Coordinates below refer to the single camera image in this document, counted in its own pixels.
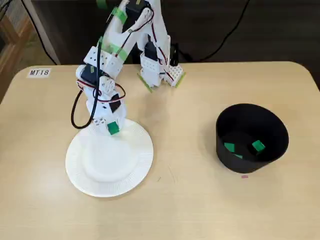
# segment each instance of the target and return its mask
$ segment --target wall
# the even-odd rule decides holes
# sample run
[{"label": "wall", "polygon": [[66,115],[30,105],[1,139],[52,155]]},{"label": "wall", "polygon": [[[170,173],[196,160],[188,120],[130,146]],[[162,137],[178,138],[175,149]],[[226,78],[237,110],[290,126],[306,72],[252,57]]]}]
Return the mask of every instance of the wall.
[{"label": "wall", "polygon": [[[162,13],[172,42],[201,58],[221,43],[246,1],[165,0]],[[95,0],[32,2],[61,63],[80,64],[119,1],[109,0],[108,11],[98,9]],[[318,0],[251,0],[239,28],[210,61],[294,61],[320,86],[319,23]]]}]

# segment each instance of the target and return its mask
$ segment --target red wire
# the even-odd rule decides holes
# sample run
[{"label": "red wire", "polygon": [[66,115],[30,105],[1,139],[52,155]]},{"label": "red wire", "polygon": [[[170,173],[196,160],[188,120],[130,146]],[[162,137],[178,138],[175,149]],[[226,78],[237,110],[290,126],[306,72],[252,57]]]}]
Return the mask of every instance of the red wire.
[{"label": "red wire", "polygon": [[[152,34],[153,34],[153,38],[155,40],[155,42],[157,42],[157,37],[156,37],[156,33],[155,33],[155,28],[154,28],[154,23],[151,24],[151,29],[152,29]],[[167,65],[167,62],[168,62],[168,59],[166,58],[165,54],[164,54],[164,51],[162,51],[161,47],[158,47],[163,58],[164,58],[164,62],[165,64]]]},{"label": "red wire", "polygon": [[[92,88],[92,89],[94,89],[93,91],[92,91],[92,94],[93,94],[93,96],[95,96],[95,86],[93,86],[93,85],[90,85],[90,84],[88,84],[88,83],[86,83],[86,82],[84,82],[84,81],[81,81],[81,80],[77,80],[77,82],[79,82],[79,83],[81,83],[81,84],[83,84],[83,85],[85,85],[85,86],[87,86],[87,87],[89,87],[89,88]],[[126,96],[126,91],[125,91],[125,89],[120,85],[120,84],[118,84],[118,83],[115,83],[115,85],[117,86],[117,87],[119,87],[122,91],[123,91],[123,96],[121,96],[120,98],[118,98],[118,99],[115,99],[115,100],[100,100],[100,99],[98,99],[98,101],[99,102],[101,102],[101,103],[115,103],[115,102],[118,102],[118,101],[120,101],[121,99],[124,99],[125,98],[125,96]]]},{"label": "red wire", "polygon": [[154,29],[154,23],[151,24],[151,29],[152,29],[152,34],[155,42],[157,42],[156,34],[155,34],[155,29]]},{"label": "red wire", "polygon": [[169,76],[169,78],[171,78],[172,82],[174,82],[174,78],[170,75],[170,73],[168,73],[166,70],[164,70],[164,72]]},{"label": "red wire", "polygon": [[109,103],[109,104],[111,104],[111,103],[119,102],[121,99],[124,99],[125,96],[126,96],[125,89],[120,84],[116,83],[115,85],[117,87],[121,88],[121,90],[123,91],[123,95],[121,97],[119,97],[118,99],[115,99],[115,100],[101,100],[101,99],[98,99],[98,101],[101,102],[101,103]]},{"label": "red wire", "polygon": [[130,37],[130,35],[131,35],[132,33],[139,31],[139,30],[142,29],[146,24],[150,23],[150,21],[152,21],[152,19],[154,19],[155,12],[154,12],[154,10],[153,10],[152,8],[150,8],[150,10],[152,11],[152,17],[151,17],[147,22],[145,22],[144,24],[142,24],[140,27],[138,27],[138,28],[135,29],[135,30],[132,30],[132,31],[129,33],[129,35],[128,35],[128,36],[126,37],[126,39],[124,40],[122,46],[121,46],[121,47],[119,48],[119,50],[116,52],[115,57],[118,57],[119,53],[120,53],[121,50],[124,48],[125,44],[127,43],[128,39],[129,39],[129,37]]},{"label": "red wire", "polygon": [[89,84],[89,83],[86,83],[86,82],[84,82],[84,81],[81,81],[81,80],[77,80],[77,82],[79,82],[79,83],[81,83],[82,85],[85,85],[85,86],[87,86],[87,87],[89,87],[89,88],[95,88],[96,86],[94,86],[94,85],[91,85],[91,84]]}]

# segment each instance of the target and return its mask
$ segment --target brown floor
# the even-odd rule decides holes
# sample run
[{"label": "brown floor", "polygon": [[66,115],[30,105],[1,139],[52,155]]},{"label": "brown floor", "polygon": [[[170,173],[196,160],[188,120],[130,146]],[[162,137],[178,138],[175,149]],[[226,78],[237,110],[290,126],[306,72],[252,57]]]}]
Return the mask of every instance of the brown floor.
[{"label": "brown floor", "polygon": [[33,32],[22,51],[20,61],[16,64],[15,74],[22,69],[35,65],[53,65],[53,62],[43,50],[36,32]]}]

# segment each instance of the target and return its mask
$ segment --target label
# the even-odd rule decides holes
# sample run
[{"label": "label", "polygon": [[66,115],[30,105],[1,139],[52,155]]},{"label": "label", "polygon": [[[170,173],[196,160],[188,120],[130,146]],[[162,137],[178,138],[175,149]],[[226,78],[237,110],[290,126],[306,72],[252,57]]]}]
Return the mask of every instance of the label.
[{"label": "label", "polygon": [[32,79],[42,79],[42,78],[48,78],[51,73],[51,68],[31,68],[27,78]]}]

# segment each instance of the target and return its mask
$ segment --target white plastic bracket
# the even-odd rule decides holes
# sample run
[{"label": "white plastic bracket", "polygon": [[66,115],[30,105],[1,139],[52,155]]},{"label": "white plastic bracket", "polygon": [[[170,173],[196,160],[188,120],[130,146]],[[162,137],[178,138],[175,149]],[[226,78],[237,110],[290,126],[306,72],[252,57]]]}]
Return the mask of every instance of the white plastic bracket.
[{"label": "white plastic bracket", "polygon": [[[92,46],[83,61],[86,64],[90,64],[94,67],[97,67],[97,55],[98,55],[97,47]],[[111,78],[116,79],[122,67],[123,67],[123,63],[121,59],[101,49],[100,69],[103,72],[108,74]]]}]

